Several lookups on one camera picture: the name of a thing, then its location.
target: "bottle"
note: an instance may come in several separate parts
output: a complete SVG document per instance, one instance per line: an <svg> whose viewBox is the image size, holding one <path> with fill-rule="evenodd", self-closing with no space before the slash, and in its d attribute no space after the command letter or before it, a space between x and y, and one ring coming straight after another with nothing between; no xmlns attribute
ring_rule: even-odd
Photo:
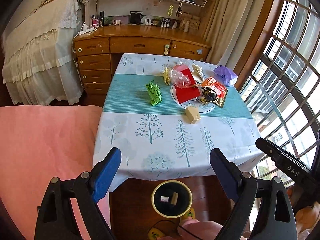
<svg viewBox="0 0 320 240"><path fill-rule="evenodd" d="M186 23L183 31L184 31L185 33L187 33L187 32L188 32L188 29L189 29L189 21L187 21L187 23Z"/></svg>

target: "table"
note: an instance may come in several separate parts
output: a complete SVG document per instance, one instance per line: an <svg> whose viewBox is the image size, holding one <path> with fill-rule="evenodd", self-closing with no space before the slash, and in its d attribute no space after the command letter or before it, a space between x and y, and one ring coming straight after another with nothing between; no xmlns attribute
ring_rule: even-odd
<svg viewBox="0 0 320 240"><path fill-rule="evenodd" d="M255 147L260 137L249 110L234 87L228 88L223 108L196 101L179 104L172 85L162 73L180 58L123 54L111 82L100 118L93 165L102 161L112 147L122 153L121 165L109 188L114 191L127 178L176 179L214 175L210 151L220 148L242 171L251 171L263 156ZM209 77L217 67L200 65ZM162 102L150 104L145 85L151 80L160 87ZM201 120L190 124L185 108L199 106Z"/></svg>

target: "purple plastic bag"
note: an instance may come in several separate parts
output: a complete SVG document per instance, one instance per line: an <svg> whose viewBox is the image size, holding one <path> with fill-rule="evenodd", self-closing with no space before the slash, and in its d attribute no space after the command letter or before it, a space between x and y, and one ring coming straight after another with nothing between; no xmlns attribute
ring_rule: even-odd
<svg viewBox="0 0 320 240"><path fill-rule="evenodd" d="M232 86L236 84L238 76L232 70L225 66L218 66L213 71L213 77L224 86Z"/></svg>

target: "pen holder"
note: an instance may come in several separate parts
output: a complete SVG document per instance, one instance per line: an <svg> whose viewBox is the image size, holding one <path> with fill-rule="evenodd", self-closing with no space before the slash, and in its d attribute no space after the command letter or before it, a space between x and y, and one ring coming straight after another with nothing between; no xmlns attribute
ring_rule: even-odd
<svg viewBox="0 0 320 240"><path fill-rule="evenodd" d="M98 23L99 23L98 19L92 20L92 25L94 25L95 28L98 26Z"/></svg>
<svg viewBox="0 0 320 240"><path fill-rule="evenodd" d="M192 194L188 186L177 180L159 184L151 195L155 211L165 218L178 218L191 208Z"/></svg>

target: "photo frame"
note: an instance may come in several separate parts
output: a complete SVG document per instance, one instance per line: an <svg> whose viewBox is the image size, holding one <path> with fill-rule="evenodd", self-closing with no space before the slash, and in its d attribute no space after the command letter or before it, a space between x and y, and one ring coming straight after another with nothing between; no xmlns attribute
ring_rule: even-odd
<svg viewBox="0 0 320 240"><path fill-rule="evenodd" d="M130 12L129 24L140 24L142 12Z"/></svg>

